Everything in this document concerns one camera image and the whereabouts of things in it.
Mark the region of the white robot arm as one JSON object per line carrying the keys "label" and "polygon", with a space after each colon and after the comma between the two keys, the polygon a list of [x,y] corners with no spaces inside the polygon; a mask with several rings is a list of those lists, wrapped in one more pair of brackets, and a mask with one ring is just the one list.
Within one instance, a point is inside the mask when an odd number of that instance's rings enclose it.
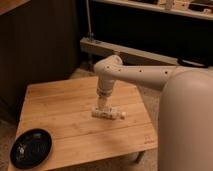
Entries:
{"label": "white robot arm", "polygon": [[117,55],[94,65],[99,106],[122,80],[162,91],[158,171],[213,171],[213,67],[125,66]]}

